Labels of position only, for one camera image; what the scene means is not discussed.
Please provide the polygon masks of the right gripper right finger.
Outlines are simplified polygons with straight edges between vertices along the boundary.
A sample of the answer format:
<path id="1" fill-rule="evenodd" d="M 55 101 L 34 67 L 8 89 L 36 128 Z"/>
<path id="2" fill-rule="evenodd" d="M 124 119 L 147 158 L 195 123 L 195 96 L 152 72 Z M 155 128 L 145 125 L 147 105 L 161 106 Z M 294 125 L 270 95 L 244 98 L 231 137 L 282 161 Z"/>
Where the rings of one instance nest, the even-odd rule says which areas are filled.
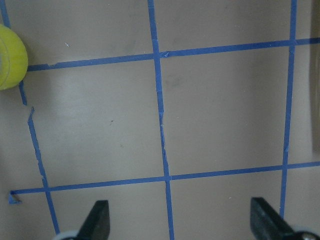
<path id="1" fill-rule="evenodd" d="M 256 240 L 299 240 L 294 231 L 263 197 L 250 200 L 250 229 Z"/>

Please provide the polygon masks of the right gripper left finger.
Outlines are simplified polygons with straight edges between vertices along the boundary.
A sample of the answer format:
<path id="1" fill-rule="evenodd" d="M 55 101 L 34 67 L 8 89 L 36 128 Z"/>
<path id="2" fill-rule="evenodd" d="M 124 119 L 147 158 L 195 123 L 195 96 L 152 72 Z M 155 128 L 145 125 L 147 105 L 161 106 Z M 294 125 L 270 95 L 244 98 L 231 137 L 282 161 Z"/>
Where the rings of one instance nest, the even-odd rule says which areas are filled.
<path id="1" fill-rule="evenodd" d="M 111 231 L 110 210 L 108 200 L 98 200 L 93 205 L 83 225 L 77 240 L 107 240 Z"/>

